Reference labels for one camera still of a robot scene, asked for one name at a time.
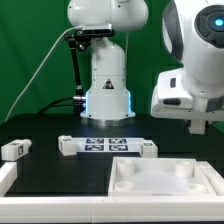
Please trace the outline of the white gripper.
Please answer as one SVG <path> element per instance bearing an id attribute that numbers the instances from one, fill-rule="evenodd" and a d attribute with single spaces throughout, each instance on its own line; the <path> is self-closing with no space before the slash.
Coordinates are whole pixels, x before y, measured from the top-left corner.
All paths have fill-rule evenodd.
<path id="1" fill-rule="evenodd" d="M 212 112 L 193 109 L 193 97 L 181 83 L 182 74 L 182 69 L 159 74 L 152 95 L 151 115 L 168 119 L 224 121 L 224 107 Z"/>

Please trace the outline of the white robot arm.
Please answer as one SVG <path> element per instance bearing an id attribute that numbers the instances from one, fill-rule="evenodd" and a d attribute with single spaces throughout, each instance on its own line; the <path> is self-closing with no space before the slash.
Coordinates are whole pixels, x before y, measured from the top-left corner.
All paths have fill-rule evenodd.
<path id="1" fill-rule="evenodd" d="M 92 48 L 92 84 L 81 116 L 99 124 L 132 118 L 125 85 L 125 52 L 109 40 L 147 23 L 145 0 L 70 0 L 67 15 L 78 47 Z M 224 0 L 170 0 L 162 15 L 163 41 L 183 66 L 162 72 L 151 115 L 200 126 L 224 121 Z"/>

